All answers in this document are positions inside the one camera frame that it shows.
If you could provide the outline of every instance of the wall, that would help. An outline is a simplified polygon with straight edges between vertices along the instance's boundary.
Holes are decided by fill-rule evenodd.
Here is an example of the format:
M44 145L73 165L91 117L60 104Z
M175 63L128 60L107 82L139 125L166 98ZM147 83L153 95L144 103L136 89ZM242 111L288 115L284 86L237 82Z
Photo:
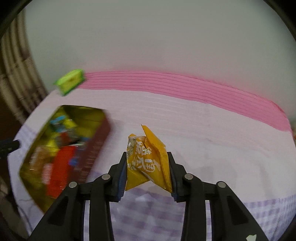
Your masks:
M26 14L48 90L74 68L176 72L259 94L296 119L296 43L263 0L33 0Z

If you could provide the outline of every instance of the metal screw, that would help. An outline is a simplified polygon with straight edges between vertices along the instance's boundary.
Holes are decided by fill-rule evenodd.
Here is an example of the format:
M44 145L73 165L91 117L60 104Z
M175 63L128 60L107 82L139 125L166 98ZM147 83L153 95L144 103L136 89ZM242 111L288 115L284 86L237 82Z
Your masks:
M190 173L186 173L186 174L184 175L184 177L185 177L187 180L191 180L191 179L193 179L193 175L190 174Z
M111 176L109 174L102 175L103 180L108 180Z
M226 187L226 183L225 182L218 182L218 186L220 188L225 188Z
M69 187L70 188L74 188L74 187L76 187L77 186L77 182L70 182L69 183Z

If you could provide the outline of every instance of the yellow snack packet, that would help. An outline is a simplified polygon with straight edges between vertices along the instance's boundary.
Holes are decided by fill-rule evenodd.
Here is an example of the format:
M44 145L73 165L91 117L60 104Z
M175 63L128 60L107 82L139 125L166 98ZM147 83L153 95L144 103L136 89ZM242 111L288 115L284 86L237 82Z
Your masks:
M59 151L59 148L54 140L57 135L57 133L52 134L52 138L45 145L48 148L51 157L55 157Z
M65 125L66 129L73 129L73 128L77 127L76 123L73 120L71 120L68 116L64 120L64 125Z
M172 192L170 167L165 145L147 127L142 128L146 136L131 134L126 150L126 190L147 181L152 181L168 192Z

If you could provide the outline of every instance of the floor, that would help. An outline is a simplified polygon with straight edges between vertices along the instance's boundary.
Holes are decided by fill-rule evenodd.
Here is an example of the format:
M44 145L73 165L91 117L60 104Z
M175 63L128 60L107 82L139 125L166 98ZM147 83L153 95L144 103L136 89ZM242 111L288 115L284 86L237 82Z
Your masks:
M21 124L14 118L1 97L0 105L0 140L13 139ZM23 238L28 238L28 233L19 216L12 194L6 158L0 158L0 212L13 232Z

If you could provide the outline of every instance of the red packaging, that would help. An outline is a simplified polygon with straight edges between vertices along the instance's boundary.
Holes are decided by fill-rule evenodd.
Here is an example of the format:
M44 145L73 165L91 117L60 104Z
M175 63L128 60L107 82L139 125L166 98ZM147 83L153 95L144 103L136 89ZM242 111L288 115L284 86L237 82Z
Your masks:
M52 174L47 186L47 195L57 198L65 189L70 171L68 162L74 156L75 150L75 146L64 146L58 151L54 158Z

